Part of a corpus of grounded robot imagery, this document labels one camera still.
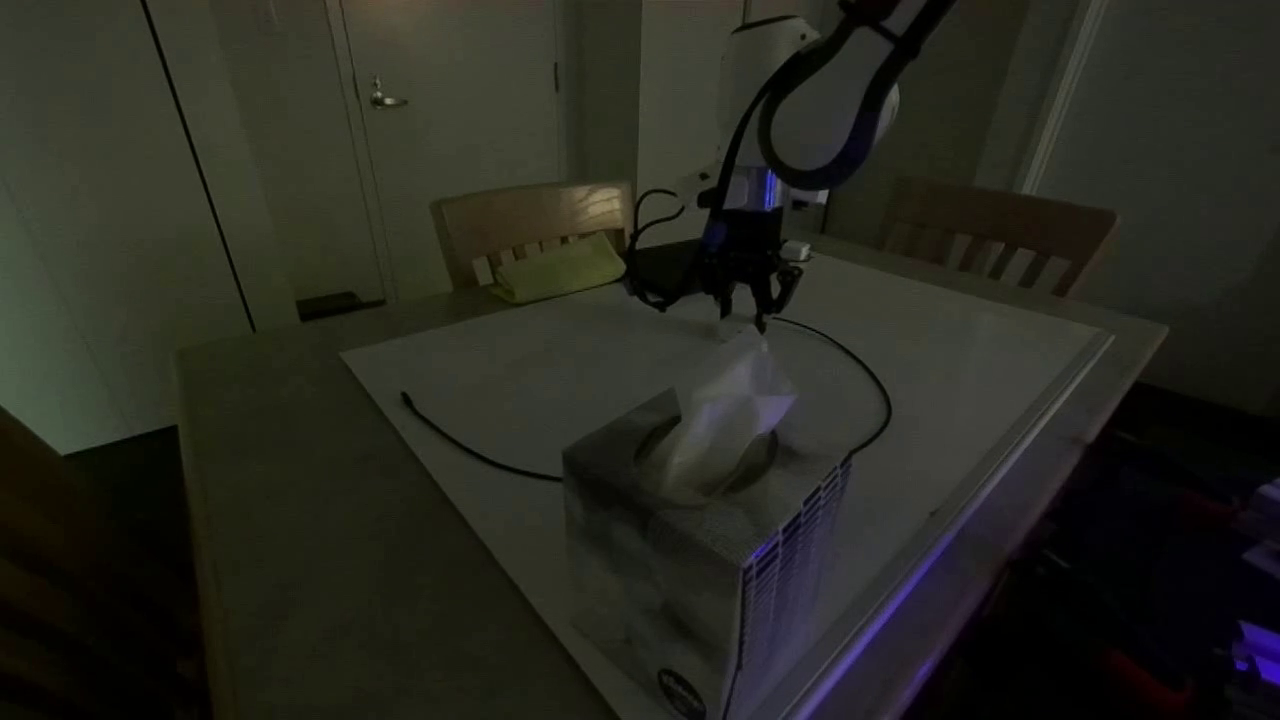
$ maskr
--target white table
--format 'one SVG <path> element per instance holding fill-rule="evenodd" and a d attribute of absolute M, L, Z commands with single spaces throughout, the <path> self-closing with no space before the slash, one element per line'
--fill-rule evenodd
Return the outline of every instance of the white table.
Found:
<path fill-rule="evenodd" d="M 797 681 L 806 700 L 785 703 L 884 718 L 927 676 L 1165 332 L 908 260 L 833 251 L 1109 336 L 1085 376 L 1027 405 L 986 460 L 979 486 L 927 511 L 900 537 L 895 562 L 869 571 L 845 632 L 811 648 Z M 609 712 L 335 361 L 345 350 L 490 309 L 486 297 L 458 297 L 186 357 L 186 460 L 221 712 Z"/>

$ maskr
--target floor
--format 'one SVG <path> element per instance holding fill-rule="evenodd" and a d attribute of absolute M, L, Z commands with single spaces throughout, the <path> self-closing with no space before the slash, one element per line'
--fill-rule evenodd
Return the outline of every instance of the floor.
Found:
<path fill-rule="evenodd" d="M 143 547 L 192 575 L 174 427 L 72 464 Z M 1240 603 L 1222 594 L 1238 588 L 1226 564 L 1238 546 L 1205 540 L 1201 523 L 1276 473 L 1276 423 L 1137 387 L 914 718 L 1185 718 L 1191 703 L 1226 718 L 1188 695 L 1226 665 Z"/>

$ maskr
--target chair backrest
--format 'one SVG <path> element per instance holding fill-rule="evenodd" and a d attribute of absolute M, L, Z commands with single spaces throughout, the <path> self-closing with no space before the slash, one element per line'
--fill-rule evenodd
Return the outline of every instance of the chair backrest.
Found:
<path fill-rule="evenodd" d="M 615 248 L 632 228 L 632 183 L 523 183 L 435 202 L 454 288 L 490 285 L 508 260 L 532 257 L 590 234 L 612 234 Z"/>
<path fill-rule="evenodd" d="M 175 588 L 0 407 L 0 700 L 122 718 L 182 703 Z"/>
<path fill-rule="evenodd" d="M 900 181 L 884 251 L 1071 297 L 1117 212 L 966 183 Z"/>

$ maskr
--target tissue box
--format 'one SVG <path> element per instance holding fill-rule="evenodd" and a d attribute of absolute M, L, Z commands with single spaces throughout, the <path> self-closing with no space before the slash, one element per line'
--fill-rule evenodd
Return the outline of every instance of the tissue box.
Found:
<path fill-rule="evenodd" d="M 731 492 L 674 503 L 644 486 L 674 423 L 663 394 L 563 451 L 576 630 L 678 718 L 751 718 L 811 615 L 849 473 L 781 427 Z"/>

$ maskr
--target chair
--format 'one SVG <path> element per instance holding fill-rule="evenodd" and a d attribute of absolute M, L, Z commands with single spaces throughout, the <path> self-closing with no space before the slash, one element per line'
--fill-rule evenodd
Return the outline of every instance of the chair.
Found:
<path fill-rule="evenodd" d="M 0 407 L 0 718 L 206 707 L 195 600 Z"/>
<path fill-rule="evenodd" d="M 612 234 L 612 243 L 626 248 L 632 183 L 523 183 L 448 197 L 432 212 L 454 288 L 478 288 L 494 285 L 501 263 L 574 235 Z"/>
<path fill-rule="evenodd" d="M 884 251 L 1071 297 L 1117 212 L 966 183 L 900 181 Z"/>

